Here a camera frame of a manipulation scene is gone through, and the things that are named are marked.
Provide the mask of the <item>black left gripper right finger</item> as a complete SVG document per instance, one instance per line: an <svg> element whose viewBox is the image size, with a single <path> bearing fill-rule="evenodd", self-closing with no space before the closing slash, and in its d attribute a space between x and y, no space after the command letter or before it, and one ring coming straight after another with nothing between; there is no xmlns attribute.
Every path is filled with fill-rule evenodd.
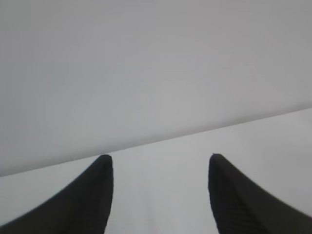
<svg viewBox="0 0 312 234"><path fill-rule="evenodd" d="M209 160L210 205L220 234L310 234L312 218L274 197L223 155Z"/></svg>

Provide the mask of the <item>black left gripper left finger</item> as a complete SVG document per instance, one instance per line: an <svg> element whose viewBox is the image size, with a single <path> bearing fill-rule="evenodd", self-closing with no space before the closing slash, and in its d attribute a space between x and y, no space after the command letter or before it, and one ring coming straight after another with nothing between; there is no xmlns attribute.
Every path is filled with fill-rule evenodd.
<svg viewBox="0 0 312 234"><path fill-rule="evenodd" d="M114 191L113 161L99 156L64 189L0 228L2 234L103 234Z"/></svg>

